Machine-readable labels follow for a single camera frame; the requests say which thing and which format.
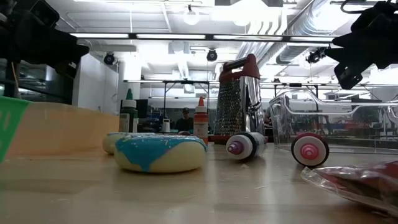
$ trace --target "blue icing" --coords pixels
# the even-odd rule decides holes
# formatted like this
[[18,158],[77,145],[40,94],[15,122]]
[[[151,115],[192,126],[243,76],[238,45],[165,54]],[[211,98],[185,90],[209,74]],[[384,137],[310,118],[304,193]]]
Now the blue icing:
[[203,140],[194,136],[167,136],[135,134],[125,136],[116,142],[116,149],[123,152],[131,164],[137,164],[142,171],[149,172],[150,165],[160,159],[170,149],[183,142],[200,143],[204,150],[207,147]]

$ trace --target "clear acrylic box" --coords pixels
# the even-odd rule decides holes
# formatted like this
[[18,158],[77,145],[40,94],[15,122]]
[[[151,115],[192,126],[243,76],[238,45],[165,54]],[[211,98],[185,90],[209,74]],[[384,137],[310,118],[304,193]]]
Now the clear acrylic box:
[[319,166],[329,152],[398,154],[398,101],[353,101],[322,101],[310,90],[280,94],[270,101],[275,146],[305,166]]

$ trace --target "plastic bag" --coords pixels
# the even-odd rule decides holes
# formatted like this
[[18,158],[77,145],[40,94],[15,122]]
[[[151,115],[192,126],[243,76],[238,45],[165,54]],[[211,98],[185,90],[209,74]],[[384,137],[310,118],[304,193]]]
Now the plastic bag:
[[314,170],[306,167],[301,176],[321,189],[398,217],[398,161]]

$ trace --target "ceiling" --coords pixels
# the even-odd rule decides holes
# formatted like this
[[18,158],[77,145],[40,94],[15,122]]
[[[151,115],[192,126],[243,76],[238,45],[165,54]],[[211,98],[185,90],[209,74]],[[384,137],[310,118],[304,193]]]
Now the ceiling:
[[[240,13],[223,14],[230,6],[214,6],[214,0],[202,1],[202,6],[192,7],[199,14],[195,25],[189,25],[184,19],[187,12],[186,4],[132,4],[132,3],[104,3],[100,2],[75,2],[74,0],[47,0],[61,15],[58,29],[65,32],[155,32],[155,33],[207,33],[207,34],[247,34],[250,33],[255,23],[252,21],[246,26],[237,26],[249,14]],[[289,0],[295,4],[284,7],[287,22],[291,21],[309,2],[309,0]],[[344,21],[334,34],[349,32],[350,24],[355,18]],[[234,60],[238,56],[242,42],[206,42],[185,41],[190,46],[202,46],[215,48],[218,60],[208,62],[206,51],[190,51],[186,55],[190,70],[215,71],[217,63]],[[171,41],[144,41],[144,40],[91,40],[81,41],[91,47],[93,54],[103,55],[104,46],[135,45],[137,54],[142,58],[142,74],[171,74],[178,70],[178,60],[175,54],[169,54]],[[306,82],[311,77],[316,80],[319,77],[327,77],[331,80],[334,76],[333,67],[336,64],[330,58],[309,65],[305,62],[306,55],[297,57],[289,66],[270,64],[261,70],[264,78],[281,78],[287,82]]]

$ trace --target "pink spool end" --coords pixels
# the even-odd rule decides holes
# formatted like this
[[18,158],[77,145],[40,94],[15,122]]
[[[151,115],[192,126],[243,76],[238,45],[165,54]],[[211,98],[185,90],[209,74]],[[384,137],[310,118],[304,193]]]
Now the pink spool end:
[[243,152],[243,149],[244,149],[243,144],[238,141],[233,141],[227,148],[228,152],[234,155],[239,155],[240,153]]
[[304,159],[313,160],[319,155],[319,149],[313,144],[305,144],[301,147],[301,156]]

